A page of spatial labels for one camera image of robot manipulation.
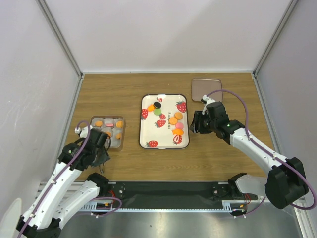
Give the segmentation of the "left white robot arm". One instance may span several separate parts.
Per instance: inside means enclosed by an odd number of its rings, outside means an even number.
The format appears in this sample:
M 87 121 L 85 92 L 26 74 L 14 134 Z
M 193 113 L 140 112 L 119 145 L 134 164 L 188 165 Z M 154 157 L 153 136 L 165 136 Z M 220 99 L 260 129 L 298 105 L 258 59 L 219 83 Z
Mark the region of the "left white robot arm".
M 91 126 L 76 129 L 79 139 L 64 146 L 55 169 L 30 208 L 21 215 L 16 229 L 18 237 L 56 238 L 62 227 L 82 206 L 109 193 L 108 179 L 93 173 L 81 188 L 64 200 L 73 182 L 89 166 L 109 159 L 105 143 L 109 135 Z

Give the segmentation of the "brown tin lid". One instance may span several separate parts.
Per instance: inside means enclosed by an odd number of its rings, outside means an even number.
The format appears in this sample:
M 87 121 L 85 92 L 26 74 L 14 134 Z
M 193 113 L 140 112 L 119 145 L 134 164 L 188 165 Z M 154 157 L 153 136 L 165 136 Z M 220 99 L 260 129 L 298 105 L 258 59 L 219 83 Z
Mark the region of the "brown tin lid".
M 219 79 L 195 78 L 192 80 L 191 89 L 192 100 L 200 102 L 204 95 L 222 89 L 222 82 Z

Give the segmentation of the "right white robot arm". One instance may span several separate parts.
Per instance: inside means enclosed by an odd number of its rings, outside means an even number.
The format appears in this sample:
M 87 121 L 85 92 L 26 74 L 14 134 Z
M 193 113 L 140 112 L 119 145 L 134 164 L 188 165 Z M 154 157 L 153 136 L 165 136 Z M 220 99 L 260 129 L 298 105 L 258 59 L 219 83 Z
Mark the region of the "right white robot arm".
M 302 162 L 275 152 L 252 136 L 246 126 L 230 120 L 222 102 L 202 99 L 204 108 L 195 111 L 190 130 L 193 133 L 215 133 L 219 139 L 251 158 L 266 174 L 265 178 L 240 173 L 231 178 L 229 196 L 240 199 L 245 194 L 267 198 L 272 205 L 283 209 L 309 192 L 305 183 Z

